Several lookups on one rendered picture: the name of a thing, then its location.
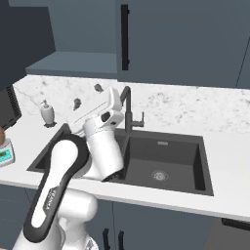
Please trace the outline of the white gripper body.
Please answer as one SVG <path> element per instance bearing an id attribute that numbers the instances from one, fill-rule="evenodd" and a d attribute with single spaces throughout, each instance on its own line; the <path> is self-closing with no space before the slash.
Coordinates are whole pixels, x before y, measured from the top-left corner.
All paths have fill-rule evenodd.
<path id="1" fill-rule="evenodd" d="M 81 134 L 83 125 L 89 118 L 95 115 L 99 116 L 106 112 L 117 111 L 120 115 L 122 109 L 122 102 L 118 91 L 112 87 L 97 93 L 88 102 L 81 104 L 68 117 L 67 124 L 73 134 Z"/>

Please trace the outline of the open dark blue cabinet door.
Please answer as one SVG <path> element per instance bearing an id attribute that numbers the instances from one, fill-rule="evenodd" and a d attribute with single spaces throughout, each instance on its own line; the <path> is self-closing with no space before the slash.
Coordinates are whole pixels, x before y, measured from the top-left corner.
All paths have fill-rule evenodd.
<path id="1" fill-rule="evenodd" d="M 47 7 L 11 7 L 9 0 L 0 0 L 0 92 L 54 51 Z"/>

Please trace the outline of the white digital scale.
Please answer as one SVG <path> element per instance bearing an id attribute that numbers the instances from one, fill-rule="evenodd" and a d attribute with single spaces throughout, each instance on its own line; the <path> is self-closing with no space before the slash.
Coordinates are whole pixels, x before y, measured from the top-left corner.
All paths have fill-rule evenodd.
<path id="1" fill-rule="evenodd" d="M 15 162 L 15 152 L 10 139 L 0 145 L 0 168 Z"/>

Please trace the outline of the black sink tap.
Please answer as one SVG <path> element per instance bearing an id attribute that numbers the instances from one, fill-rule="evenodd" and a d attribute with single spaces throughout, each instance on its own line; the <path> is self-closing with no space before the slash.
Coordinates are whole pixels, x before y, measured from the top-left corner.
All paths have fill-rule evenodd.
<path id="1" fill-rule="evenodd" d="M 131 134 L 134 127 L 144 127 L 145 126 L 145 114 L 142 113 L 142 120 L 141 121 L 134 121 L 133 120 L 133 113 L 131 108 L 131 88 L 126 86 L 121 95 L 120 101 L 122 104 L 125 104 L 125 131 L 127 134 Z"/>

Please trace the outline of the white soap dispenser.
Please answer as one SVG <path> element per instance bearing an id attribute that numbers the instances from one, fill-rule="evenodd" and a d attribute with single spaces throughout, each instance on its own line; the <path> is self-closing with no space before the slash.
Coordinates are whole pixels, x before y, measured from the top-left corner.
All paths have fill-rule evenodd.
<path id="1" fill-rule="evenodd" d="M 50 104 L 47 103 L 46 100 L 44 100 L 41 103 L 40 112 L 41 112 L 41 116 L 46 124 L 51 125 L 55 122 L 54 109 Z"/>

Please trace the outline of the black countertop appliance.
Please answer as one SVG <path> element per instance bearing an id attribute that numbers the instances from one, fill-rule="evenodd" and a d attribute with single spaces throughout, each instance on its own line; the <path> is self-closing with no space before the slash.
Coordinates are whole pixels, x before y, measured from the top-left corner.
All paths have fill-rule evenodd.
<path id="1" fill-rule="evenodd" d="M 7 130 L 21 118 L 20 106 L 13 86 L 0 92 L 0 127 Z"/>

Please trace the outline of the black sink basin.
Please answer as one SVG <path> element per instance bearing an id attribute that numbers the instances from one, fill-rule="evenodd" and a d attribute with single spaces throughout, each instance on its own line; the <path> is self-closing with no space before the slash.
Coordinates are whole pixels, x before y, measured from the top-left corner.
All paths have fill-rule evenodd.
<path id="1" fill-rule="evenodd" d="M 115 183 L 212 196 L 203 138 L 134 130 L 115 130 L 124 168 Z"/>

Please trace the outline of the grey dishwasher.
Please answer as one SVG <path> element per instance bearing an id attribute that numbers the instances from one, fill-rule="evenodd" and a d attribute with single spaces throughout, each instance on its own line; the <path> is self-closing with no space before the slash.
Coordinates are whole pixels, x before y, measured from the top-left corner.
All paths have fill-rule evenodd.
<path id="1" fill-rule="evenodd" d="M 250 231 L 224 226 L 214 218 L 203 250 L 250 250 Z"/>

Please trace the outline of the open blue-grey wall cabinet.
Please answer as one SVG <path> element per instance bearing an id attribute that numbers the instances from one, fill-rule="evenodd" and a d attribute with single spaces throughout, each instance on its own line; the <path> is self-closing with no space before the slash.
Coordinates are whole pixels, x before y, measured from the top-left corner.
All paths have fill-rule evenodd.
<path id="1" fill-rule="evenodd" d="M 9 0 L 12 7 L 46 7 L 55 49 L 29 65 L 33 75 L 114 79 L 115 0 Z"/>

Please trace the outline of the blue-grey wall cabinet door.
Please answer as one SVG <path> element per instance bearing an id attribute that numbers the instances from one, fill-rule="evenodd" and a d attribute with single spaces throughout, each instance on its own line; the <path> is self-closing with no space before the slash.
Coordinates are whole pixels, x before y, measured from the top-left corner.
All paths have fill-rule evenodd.
<path id="1" fill-rule="evenodd" d="M 250 47 L 247 49 L 244 63 L 241 68 L 237 89 L 250 89 Z"/>
<path id="2" fill-rule="evenodd" d="M 129 68 L 121 64 L 127 5 Z M 117 78 L 234 88 L 250 38 L 250 0 L 115 0 Z"/>

